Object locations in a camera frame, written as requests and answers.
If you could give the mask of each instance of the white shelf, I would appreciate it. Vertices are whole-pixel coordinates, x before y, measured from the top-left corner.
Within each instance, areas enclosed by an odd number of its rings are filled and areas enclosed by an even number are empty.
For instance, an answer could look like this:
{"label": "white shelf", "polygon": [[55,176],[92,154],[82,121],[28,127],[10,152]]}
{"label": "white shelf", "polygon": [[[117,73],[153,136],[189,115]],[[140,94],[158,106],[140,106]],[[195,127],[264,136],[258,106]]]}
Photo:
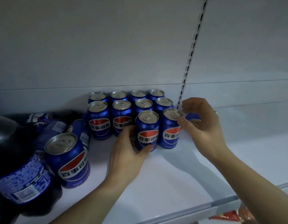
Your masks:
{"label": "white shelf", "polygon": [[[230,149],[273,184],[288,189],[288,102],[219,108],[217,112]],[[95,189],[105,178],[112,136],[91,140],[88,180],[63,189],[62,198],[44,217],[20,216],[16,224],[47,224]],[[182,132],[172,150],[157,148],[139,176],[116,202],[104,224],[190,223],[239,205],[234,191],[217,169]]]}

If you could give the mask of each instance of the forearm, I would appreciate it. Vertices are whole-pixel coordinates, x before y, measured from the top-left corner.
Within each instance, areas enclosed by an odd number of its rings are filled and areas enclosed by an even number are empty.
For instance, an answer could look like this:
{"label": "forearm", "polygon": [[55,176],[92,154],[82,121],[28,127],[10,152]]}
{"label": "forearm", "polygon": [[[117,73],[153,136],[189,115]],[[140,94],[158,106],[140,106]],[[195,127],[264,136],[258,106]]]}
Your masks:
{"label": "forearm", "polygon": [[74,204],[50,224],[101,224],[126,185],[106,178],[94,191]]}
{"label": "forearm", "polygon": [[288,195],[231,152],[214,161],[259,223],[288,223]]}

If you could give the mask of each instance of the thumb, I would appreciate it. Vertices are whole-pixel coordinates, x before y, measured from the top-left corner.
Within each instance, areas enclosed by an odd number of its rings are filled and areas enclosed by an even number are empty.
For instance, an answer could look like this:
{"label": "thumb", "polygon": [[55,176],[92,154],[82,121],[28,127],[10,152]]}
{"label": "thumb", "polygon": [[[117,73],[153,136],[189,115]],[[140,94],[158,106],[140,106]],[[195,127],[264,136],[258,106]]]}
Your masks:
{"label": "thumb", "polygon": [[142,157],[143,159],[146,158],[146,156],[153,150],[152,145],[145,146],[137,155]]}
{"label": "thumb", "polygon": [[189,120],[184,117],[179,117],[177,123],[193,138],[197,138],[200,130],[195,127]]}

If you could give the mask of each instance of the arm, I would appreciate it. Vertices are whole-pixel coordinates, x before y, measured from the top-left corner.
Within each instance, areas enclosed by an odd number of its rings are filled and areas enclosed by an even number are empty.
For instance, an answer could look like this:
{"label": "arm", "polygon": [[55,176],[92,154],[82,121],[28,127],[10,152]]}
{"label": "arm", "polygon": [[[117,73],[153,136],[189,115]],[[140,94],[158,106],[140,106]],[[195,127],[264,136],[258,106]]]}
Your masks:
{"label": "arm", "polygon": [[199,114],[197,128],[183,117],[179,125],[187,131],[197,149],[224,176],[259,223],[288,223],[288,195],[267,181],[226,146],[218,115],[203,98],[183,101],[183,111]]}
{"label": "arm", "polygon": [[100,224],[121,196],[125,188],[137,177],[152,146],[144,147],[139,154],[133,151],[129,134],[134,126],[123,128],[114,144],[105,180],[90,194],[50,224]]}

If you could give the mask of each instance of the human hand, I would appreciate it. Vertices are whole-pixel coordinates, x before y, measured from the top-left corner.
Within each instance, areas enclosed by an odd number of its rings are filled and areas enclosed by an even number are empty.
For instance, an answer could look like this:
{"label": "human hand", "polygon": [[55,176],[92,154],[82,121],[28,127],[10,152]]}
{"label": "human hand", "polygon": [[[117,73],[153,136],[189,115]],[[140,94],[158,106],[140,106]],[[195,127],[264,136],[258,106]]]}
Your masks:
{"label": "human hand", "polygon": [[138,176],[146,156],[153,150],[152,145],[147,145],[138,154],[134,152],[129,139],[134,128],[133,125],[124,127],[119,134],[111,151],[107,175],[107,178],[115,179],[125,187]]}
{"label": "human hand", "polygon": [[184,113],[198,114],[201,121],[195,127],[184,117],[179,117],[178,124],[192,137],[198,151],[210,162],[220,156],[231,153],[225,143],[220,120],[216,112],[204,98],[192,97],[182,101]]}

